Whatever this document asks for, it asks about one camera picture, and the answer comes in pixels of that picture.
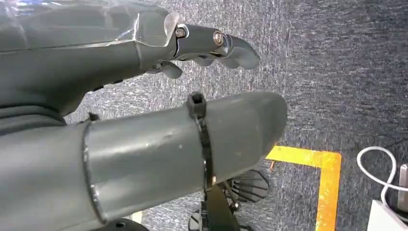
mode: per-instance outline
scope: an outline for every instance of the yellow tape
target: yellow tape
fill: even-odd
[[[316,231],[334,231],[339,194],[339,153],[275,146],[266,159],[321,168]]]

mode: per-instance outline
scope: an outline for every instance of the gray robotic arm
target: gray robotic arm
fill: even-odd
[[[255,68],[248,43],[172,26],[174,15],[131,1],[0,5],[1,229],[93,230],[202,188],[202,147],[186,107],[75,125],[63,116],[106,84],[143,73],[178,78],[172,60]],[[149,32],[151,14],[167,23],[163,33]],[[273,93],[209,102],[214,183],[256,165],[282,135],[286,111]]]

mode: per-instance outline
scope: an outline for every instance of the gray pipe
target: gray pipe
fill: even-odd
[[[282,135],[274,93],[212,101],[217,182],[253,168]],[[198,129],[185,107],[0,137],[0,224],[8,231],[85,231],[202,188]]]

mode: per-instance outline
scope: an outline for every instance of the bolt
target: bolt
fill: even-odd
[[[178,39],[186,37],[186,31],[183,28],[177,28],[176,37]]]
[[[159,64],[154,64],[154,65],[153,65],[153,69],[154,69],[154,70],[160,70],[160,69],[162,69],[162,64],[161,64],[161,63],[159,63]]]
[[[217,46],[221,46],[222,44],[224,44],[224,36],[222,35],[221,31],[216,30],[214,32],[214,36],[213,36],[214,42],[216,43]]]
[[[231,204],[229,206],[231,212],[237,212],[238,210],[240,210],[240,204],[238,202]]]

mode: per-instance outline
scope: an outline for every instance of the black bracket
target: black bracket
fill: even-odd
[[[230,210],[227,198],[216,183],[210,135],[205,116],[207,103],[203,94],[193,92],[187,98],[186,106],[190,118],[198,127],[204,159],[204,200],[201,201],[199,231],[240,231],[240,226]]]

